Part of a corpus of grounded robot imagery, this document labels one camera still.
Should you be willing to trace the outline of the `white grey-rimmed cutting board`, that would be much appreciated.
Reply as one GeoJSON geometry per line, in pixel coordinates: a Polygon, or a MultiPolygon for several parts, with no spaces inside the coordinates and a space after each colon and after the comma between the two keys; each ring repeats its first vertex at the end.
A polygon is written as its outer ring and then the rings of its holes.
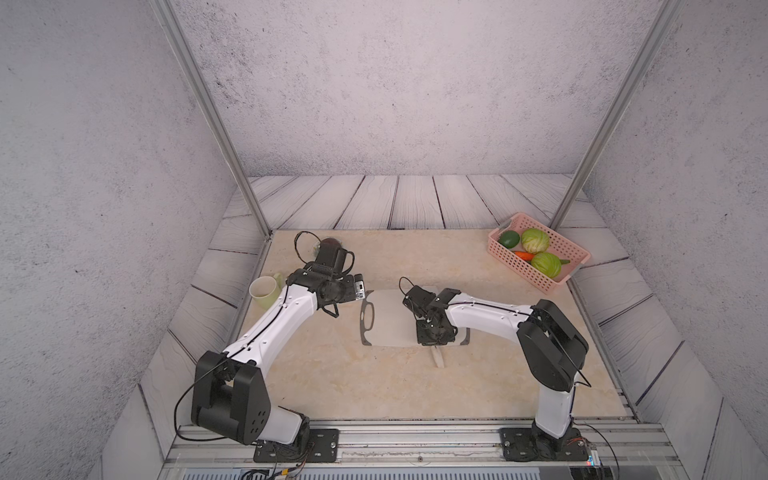
{"type": "Polygon", "coordinates": [[[399,289],[367,290],[359,316],[360,338],[364,346],[417,347],[428,340],[412,312],[403,305],[399,289]]]}

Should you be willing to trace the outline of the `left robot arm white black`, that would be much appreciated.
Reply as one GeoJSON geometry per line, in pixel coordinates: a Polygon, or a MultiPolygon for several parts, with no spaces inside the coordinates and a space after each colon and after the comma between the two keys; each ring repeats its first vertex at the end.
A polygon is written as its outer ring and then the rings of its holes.
{"type": "Polygon", "coordinates": [[[276,302],[239,340],[221,352],[208,351],[197,362],[191,422],[243,445],[272,442],[302,453],[310,438],[309,420],[270,399],[268,372],[299,327],[317,311],[339,316],[338,306],[365,298],[364,277],[333,278],[298,270],[276,302]]]}

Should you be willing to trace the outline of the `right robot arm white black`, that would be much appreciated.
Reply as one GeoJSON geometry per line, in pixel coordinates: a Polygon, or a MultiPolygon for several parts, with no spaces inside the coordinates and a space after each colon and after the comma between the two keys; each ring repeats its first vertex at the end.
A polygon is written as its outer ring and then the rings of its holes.
{"type": "Polygon", "coordinates": [[[589,344],[559,307],[549,301],[509,305],[478,299],[457,289],[435,294],[419,286],[404,295],[403,305],[416,320],[423,346],[443,346],[460,328],[485,332],[518,345],[540,385],[532,430],[560,440],[572,427],[577,380],[583,377],[589,344]]]}

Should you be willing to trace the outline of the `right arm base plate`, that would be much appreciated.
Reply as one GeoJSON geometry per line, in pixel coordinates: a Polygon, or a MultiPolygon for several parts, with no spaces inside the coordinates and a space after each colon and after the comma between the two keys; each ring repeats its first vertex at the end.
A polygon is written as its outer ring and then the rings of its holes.
{"type": "Polygon", "coordinates": [[[591,458],[588,441],[570,426],[560,438],[555,438],[536,426],[530,428],[501,428],[502,455],[512,462],[586,462],[591,458]]]}

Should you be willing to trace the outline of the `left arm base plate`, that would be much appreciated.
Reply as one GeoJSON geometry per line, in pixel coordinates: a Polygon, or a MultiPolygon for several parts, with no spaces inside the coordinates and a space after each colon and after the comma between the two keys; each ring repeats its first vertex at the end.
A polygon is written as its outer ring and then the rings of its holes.
{"type": "Polygon", "coordinates": [[[334,463],[338,455],[339,436],[338,429],[310,428],[299,434],[297,444],[258,440],[253,461],[257,464],[334,463]]]}

